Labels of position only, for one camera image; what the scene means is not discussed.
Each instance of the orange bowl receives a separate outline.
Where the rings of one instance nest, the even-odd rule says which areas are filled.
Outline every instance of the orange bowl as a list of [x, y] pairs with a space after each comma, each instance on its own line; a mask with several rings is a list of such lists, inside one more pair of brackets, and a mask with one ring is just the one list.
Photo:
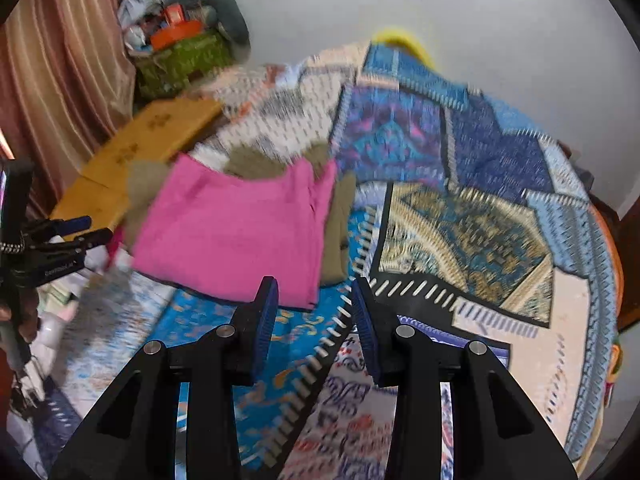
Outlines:
[[154, 50], [161, 50], [174, 44], [176, 41], [186, 40], [197, 36], [204, 30], [204, 25], [198, 20], [189, 20], [188, 22], [176, 23], [167, 28], [158, 30], [151, 36], [151, 46]]

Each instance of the green container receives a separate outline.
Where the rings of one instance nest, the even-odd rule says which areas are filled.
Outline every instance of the green container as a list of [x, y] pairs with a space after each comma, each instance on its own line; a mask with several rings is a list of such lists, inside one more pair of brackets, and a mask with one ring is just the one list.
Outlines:
[[138, 69], [140, 95], [152, 100], [177, 96], [194, 81], [231, 65], [233, 58], [226, 40], [210, 31], [133, 63]]

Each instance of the brown curtain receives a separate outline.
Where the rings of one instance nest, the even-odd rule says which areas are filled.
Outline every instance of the brown curtain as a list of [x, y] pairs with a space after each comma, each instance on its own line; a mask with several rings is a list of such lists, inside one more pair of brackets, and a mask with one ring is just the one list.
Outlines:
[[46, 216], [131, 118], [135, 69], [120, 0], [20, 0], [0, 28], [0, 128], [35, 165], [28, 215]]

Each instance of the silver bolt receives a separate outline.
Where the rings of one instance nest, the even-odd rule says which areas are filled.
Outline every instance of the silver bolt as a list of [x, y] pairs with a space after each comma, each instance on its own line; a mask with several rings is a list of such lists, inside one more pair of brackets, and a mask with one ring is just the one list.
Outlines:
[[415, 330], [414, 330], [414, 327], [410, 325], [400, 325], [399, 327], [396, 328], [396, 333], [400, 337], [409, 338], [414, 336]]
[[234, 327], [233, 325], [220, 325], [217, 329], [216, 329], [216, 334], [219, 335], [220, 337], [231, 337], [233, 334], [236, 333], [236, 327]]
[[145, 351], [145, 354], [149, 354], [149, 355], [157, 354], [161, 348], [162, 348], [162, 345], [160, 344], [159, 341], [149, 341], [146, 345], [142, 347], [142, 349]]
[[482, 355], [486, 352], [486, 345], [482, 341], [472, 341], [469, 343], [469, 350], [476, 355]]

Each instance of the pink cloth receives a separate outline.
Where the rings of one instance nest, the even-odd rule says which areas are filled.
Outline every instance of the pink cloth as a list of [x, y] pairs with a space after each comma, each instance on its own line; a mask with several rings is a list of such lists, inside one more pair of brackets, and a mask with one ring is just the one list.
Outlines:
[[263, 276], [281, 306], [312, 308], [335, 162], [314, 182], [300, 158], [269, 180], [241, 180], [180, 155], [149, 209], [133, 267], [159, 280], [231, 301], [252, 301]]

